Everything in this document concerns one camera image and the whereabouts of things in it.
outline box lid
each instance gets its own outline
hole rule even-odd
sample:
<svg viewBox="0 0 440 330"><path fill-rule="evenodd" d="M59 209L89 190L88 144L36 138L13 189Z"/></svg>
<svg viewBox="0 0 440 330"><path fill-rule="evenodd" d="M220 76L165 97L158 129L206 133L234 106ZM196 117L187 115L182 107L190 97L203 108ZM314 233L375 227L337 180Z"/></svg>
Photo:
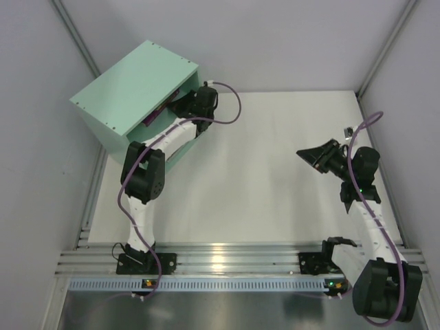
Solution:
<svg viewBox="0 0 440 330"><path fill-rule="evenodd" d="M197 68L188 59L146 41L70 101L117 134L126 135Z"/></svg>

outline robotic manipulator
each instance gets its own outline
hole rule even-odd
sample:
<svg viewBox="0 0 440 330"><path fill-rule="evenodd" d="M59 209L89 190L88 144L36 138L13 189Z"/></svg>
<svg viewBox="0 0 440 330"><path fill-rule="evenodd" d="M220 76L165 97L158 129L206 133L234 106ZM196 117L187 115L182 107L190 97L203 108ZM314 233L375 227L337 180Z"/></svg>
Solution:
<svg viewBox="0 0 440 330"><path fill-rule="evenodd" d="M177 156L180 149L188 142L208 129L211 122L197 118L214 120L214 110L217 105L217 90L209 87L207 83L197 91L191 91L176 101L168 100L158 109L163 110L166 107L177 116L177 119L152 139L143 143L132 142L128 147L120 178L121 184L124 183L146 146L150 146L158 138L163 137L137 165L124 191L128 196L129 212L136 222L136 227L153 250L155 250L154 207L155 200L164 188L165 165L174 156ZM194 118L194 120L182 124L186 118ZM123 246L123 251L124 253L118 257L116 274L158 274L158 265L149 249L140 240L134 225L131 226L129 240ZM157 256L161 261L162 273L172 274L176 268L177 255L175 253L157 253Z"/></svg>
<svg viewBox="0 0 440 330"><path fill-rule="evenodd" d="M214 119L214 110L218 104L218 93L212 87L204 85L197 92L192 91L179 100L166 106L177 119L163 132L143 143L132 142L126 153L122 169L121 183L125 181L136 159L158 137L164 138L157 143L142 159L125 187L128 196L130 214L145 241L155 249L153 236L153 215L155 199L160 195L165 183L165 164L177 154L180 148L197 138L210 126L210 122L191 120L167 133L182 121L182 118ZM322 242L321 252L302 252L299 254L302 274L344 274L346 278L338 283L338 289L330 287L326 294L330 296L347 292L352 286L353 306L357 314L374 318L390 319L398 307L399 272L395 255L382 230L386 223L382 215L381 199L373 185L378 168L380 154L373 148L360 147L352 159L353 173L360 191L373 210L372 218L359 198L351 180L344 148L336 140L330 140L322 146L297 151L297 154L320 173L332 172L342 180L340 200L347 214L354 222L362 243L362 251L350 239L329 237ZM158 274L155 259L141 242L132 225L129 240L119 255L117 274ZM157 253L162 265L162 273L172 274L177 264L177 255ZM412 320L422 282L421 270L407 264L399 253L404 271L404 301L397 321Z"/></svg>
<svg viewBox="0 0 440 330"><path fill-rule="evenodd" d="M340 272L345 275L345 291L353 287L353 306L361 316L390 319L399 300L399 273L396 259L382 230L386 224L382 214L381 200L373 185L374 174L379 165L380 154L373 148L360 147L352 159L353 173L360 192L375 213L380 225L368 212L353 185L349 174L347 157L338 141L330 140L317 148L297 151L296 154L320 173L332 172L342 180L340 200L354 222L362 243L364 255L350 239L329 237L322 242L319 253L300 255L303 274ZM404 271L404 303L397 321L413 319L422 282L419 267L407 264L399 253Z"/></svg>

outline gray wall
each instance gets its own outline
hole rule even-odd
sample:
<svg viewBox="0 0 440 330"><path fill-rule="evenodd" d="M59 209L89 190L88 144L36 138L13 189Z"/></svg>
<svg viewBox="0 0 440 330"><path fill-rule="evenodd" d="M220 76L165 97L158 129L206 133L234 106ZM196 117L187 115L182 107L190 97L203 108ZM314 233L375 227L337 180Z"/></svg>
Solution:
<svg viewBox="0 0 440 330"><path fill-rule="evenodd" d="M104 71L146 39L240 91L358 89L406 0L64 0Z"/></svg>
<svg viewBox="0 0 440 330"><path fill-rule="evenodd" d="M440 293L440 1L420 1L364 97L406 236Z"/></svg>
<svg viewBox="0 0 440 330"><path fill-rule="evenodd" d="M98 143L68 103L88 82L49 1L0 5L0 328L37 329Z"/></svg>

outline white cable tray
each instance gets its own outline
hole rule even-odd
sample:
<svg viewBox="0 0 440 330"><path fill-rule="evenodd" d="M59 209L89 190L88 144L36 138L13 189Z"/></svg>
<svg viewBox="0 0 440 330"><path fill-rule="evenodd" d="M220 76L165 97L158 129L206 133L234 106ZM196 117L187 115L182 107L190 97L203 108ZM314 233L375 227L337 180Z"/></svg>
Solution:
<svg viewBox="0 0 440 330"><path fill-rule="evenodd" d="M70 291L148 292L143 278L73 278ZM323 278L162 278L161 292L327 292Z"/></svg>

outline green box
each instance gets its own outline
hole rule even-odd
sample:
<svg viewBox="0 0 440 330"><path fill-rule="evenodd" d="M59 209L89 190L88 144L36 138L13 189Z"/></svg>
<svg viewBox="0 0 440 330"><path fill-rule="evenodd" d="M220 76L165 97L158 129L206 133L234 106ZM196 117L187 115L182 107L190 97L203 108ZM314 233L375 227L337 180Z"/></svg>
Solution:
<svg viewBox="0 0 440 330"><path fill-rule="evenodd" d="M145 41L70 99L107 152L124 163L132 141L151 139L168 127L176 115L168 109L148 127L143 119L179 89L176 98L199 88L198 65ZM174 155L172 164L190 148Z"/></svg>

